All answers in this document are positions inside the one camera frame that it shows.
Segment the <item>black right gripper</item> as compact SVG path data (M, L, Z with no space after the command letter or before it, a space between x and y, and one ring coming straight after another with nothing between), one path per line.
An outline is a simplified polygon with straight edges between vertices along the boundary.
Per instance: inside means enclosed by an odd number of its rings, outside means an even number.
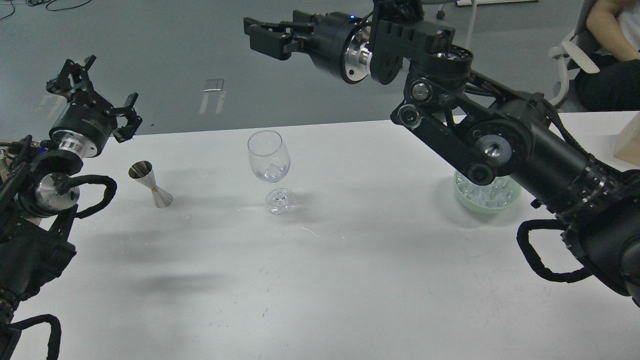
M371 27L364 18L341 12L292 12L292 20L278 23L243 18L243 31L253 51L277 60L304 53L316 68L346 84L370 75Z

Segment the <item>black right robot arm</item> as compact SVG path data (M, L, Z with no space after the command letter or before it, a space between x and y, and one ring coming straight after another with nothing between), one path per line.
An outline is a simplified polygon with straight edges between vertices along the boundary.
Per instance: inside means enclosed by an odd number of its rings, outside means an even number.
M516 241L547 281L594 276L639 303L639 171L599 161L567 132L541 93L514 91L477 71L455 30L425 20L419 0L375 0L364 18L295 10L278 23L243 19L250 48L277 60L295 52L347 84L387 85L409 61L391 112L472 183L510 177L554 219L531 219Z

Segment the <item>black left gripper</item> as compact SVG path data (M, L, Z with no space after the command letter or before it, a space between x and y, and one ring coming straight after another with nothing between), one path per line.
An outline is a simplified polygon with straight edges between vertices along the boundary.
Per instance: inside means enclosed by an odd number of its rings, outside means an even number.
M50 129L49 138L58 144L70 137L80 139L82 158L98 157L111 134L118 143L130 141L143 122L135 109L138 92L131 93L121 107L98 99L88 73L96 59L96 55L89 55L83 64L67 59L58 75L46 82L48 93L67 102ZM118 117L123 117L126 125L116 128Z

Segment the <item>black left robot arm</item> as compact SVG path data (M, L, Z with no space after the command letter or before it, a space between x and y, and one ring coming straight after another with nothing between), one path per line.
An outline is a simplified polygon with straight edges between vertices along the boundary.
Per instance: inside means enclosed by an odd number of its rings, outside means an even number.
M115 107L95 89L84 63L66 60L46 83L48 93L66 100L66 108L48 139L1 142L0 298L1 358L9 360L24 330L48 324L46 358L60 353L61 323L52 314L14 321L20 303L62 275L76 248L69 241L74 221L107 207L117 183L107 175L80 175L85 158L98 157L110 137L130 141L142 124L135 110L138 94Z

